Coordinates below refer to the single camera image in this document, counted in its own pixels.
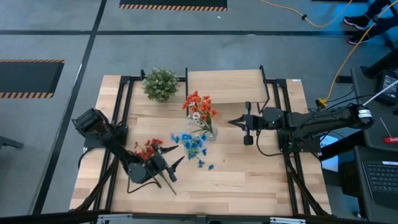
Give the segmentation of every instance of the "green plant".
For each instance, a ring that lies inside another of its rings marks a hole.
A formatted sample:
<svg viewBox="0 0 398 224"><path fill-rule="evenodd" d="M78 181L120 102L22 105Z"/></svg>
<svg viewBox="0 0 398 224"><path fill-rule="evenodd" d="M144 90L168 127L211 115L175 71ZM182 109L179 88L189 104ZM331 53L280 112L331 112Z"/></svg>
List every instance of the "green plant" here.
<svg viewBox="0 0 398 224"><path fill-rule="evenodd" d="M153 68L142 82L144 93L150 100L167 101L178 91L178 78L175 72L164 68Z"/></svg>

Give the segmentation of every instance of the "shoe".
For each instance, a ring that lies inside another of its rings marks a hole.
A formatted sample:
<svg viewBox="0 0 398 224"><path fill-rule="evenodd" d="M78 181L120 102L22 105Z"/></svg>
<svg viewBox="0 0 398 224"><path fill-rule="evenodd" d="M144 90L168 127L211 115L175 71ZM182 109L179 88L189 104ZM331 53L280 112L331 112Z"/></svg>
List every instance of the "shoe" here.
<svg viewBox="0 0 398 224"><path fill-rule="evenodd" d="M348 37L348 38L347 38L347 42L348 42L349 44L356 45L356 44L358 44L359 40L361 40L361 38L362 38L362 36L363 36L364 34L365 34L365 31L364 31L364 32L360 32L360 33L358 33L358 34L355 34L355 35L353 35L353 36L351 36L351 37ZM366 36L365 36L365 37L363 38L363 40L361 41L361 44L362 44L362 43L365 43L365 42L368 42L369 39L370 39L370 37L366 34Z"/></svg>
<svg viewBox="0 0 398 224"><path fill-rule="evenodd" d="M355 28L359 30L365 30L366 27L368 26L369 19L364 15L353 16L353 17L345 16L343 18L343 22L350 26L355 26Z"/></svg>

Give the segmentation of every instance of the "yellow cable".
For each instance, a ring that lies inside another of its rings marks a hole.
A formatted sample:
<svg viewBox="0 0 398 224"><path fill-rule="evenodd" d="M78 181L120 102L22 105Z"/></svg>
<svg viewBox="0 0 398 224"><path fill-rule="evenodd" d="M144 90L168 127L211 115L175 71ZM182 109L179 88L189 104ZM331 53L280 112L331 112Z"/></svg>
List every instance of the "yellow cable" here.
<svg viewBox="0 0 398 224"><path fill-rule="evenodd" d="M267 1L264 1L264 0L259 0L259 1L260 1L260 2L263 2L263 3L266 3L266 4L270 5L270 6L275 6L275 7L281 8L281 9L287 9L287 10L290 10L290 11L294 11L294 12L296 12L297 14L299 14L300 16L304 16L304 14L302 14L301 12L299 12L299 11L296 10L296 9L292 9L291 7L280 6L280 5L273 4L273 3L270 3L270 2L267 2ZM346 7L345 7L345 8L344 8L332 21L330 21L330 22L328 22L328 23L326 23L326 24L323 24L323 25L316 25L316 24L314 24L312 21L310 21L307 17L305 18L305 20L306 20L307 22L309 22L311 25L313 25L313 26L315 26L315 27L317 27L317 28L324 28L324 27L326 27L326 26L332 24L333 22L335 22L336 19L339 18L339 17L342 15L343 12L345 12L345 10L348 8L348 6L349 6L352 2L353 2L353 0L350 0L349 3L346 5Z"/></svg>
<svg viewBox="0 0 398 224"><path fill-rule="evenodd" d="M389 8L391 8L393 5L395 5L398 2L398 0L394 1L391 5L389 5L385 10L383 10L380 15L378 15L377 18L380 18ZM341 69L344 67L344 65L346 64L347 60L349 59L349 57L353 54L353 52L356 50L356 48L358 47L358 45L362 42L362 40L365 38L365 36L368 34L368 32L372 29L372 27L375 25L375 23L373 23L368 29L367 31L363 34L362 38L359 40L359 42L354 46L354 48L351 50L351 52L348 54L348 56L346 57L346 59L344 60L343 64L340 66L339 70L337 71L335 78L333 79L333 82L331 83L330 86L330 90L329 90L329 94L328 97L326 97L325 99L318 99L319 102L321 103L320 106L326 106L326 102L329 100L330 95L331 95L331 91L333 89L333 85L336 82L336 78L337 76L340 74Z"/></svg>

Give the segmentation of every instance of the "gray floor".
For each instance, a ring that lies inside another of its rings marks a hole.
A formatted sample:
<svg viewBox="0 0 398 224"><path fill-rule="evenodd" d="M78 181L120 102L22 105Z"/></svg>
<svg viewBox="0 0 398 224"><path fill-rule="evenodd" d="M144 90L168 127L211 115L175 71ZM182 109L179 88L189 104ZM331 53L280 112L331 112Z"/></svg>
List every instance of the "gray floor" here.
<svg viewBox="0 0 398 224"><path fill-rule="evenodd" d="M91 30L100 0L5 0L0 2L0 29ZM344 4L284 2L318 24L325 23ZM318 30L293 12L274 9L257 0L229 0L229 11L173 12L118 9L108 0L100 30ZM347 14L360 14L366 4L353 4ZM352 30L340 21L328 31ZM55 133L78 73L87 35L0 35L0 58L59 58L65 67L55 96L50 100L0 100L0 135L22 141L25 149L0 151L0 217L30 212ZM140 69L165 67L183 76L189 70L252 69L264 66L269 78L299 78L308 106L327 95L334 74L352 46L345 37L240 36L240 35L97 35L73 110L76 118L95 105L103 75L138 75ZM382 38L361 45L348 60L349 68L370 65L390 50ZM351 85L336 85L331 98L348 93ZM352 130L339 130L346 135ZM77 174L83 138L69 125L44 207L45 213L68 210ZM352 217L355 199L328 187L332 211ZM342 201L350 206L343 209Z"/></svg>

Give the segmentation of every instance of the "person's leg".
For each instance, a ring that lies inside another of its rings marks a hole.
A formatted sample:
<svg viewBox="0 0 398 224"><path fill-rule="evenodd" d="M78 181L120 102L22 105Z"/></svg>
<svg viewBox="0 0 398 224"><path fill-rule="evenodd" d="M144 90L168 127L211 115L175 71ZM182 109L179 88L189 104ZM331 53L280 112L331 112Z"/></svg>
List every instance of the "person's leg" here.
<svg viewBox="0 0 398 224"><path fill-rule="evenodd" d="M361 16L345 16L343 18L343 22L345 24L348 24L350 26L355 26L355 28L359 30L365 30L365 28L368 26L369 21L379 14L381 10L383 9L384 6L388 5L389 1L388 0L375 0L368 8L368 11L366 11L363 15Z"/></svg>
<svg viewBox="0 0 398 224"><path fill-rule="evenodd" d="M388 19L383 19L380 22L377 23L374 27L372 27L371 30L369 30L368 34L364 37L361 43L367 42L370 38L382 34L385 31L398 26L398 17L390 17ZM365 31L362 31L352 37L348 38L348 43L350 44L357 44L359 40L362 38L364 35Z"/></svg>

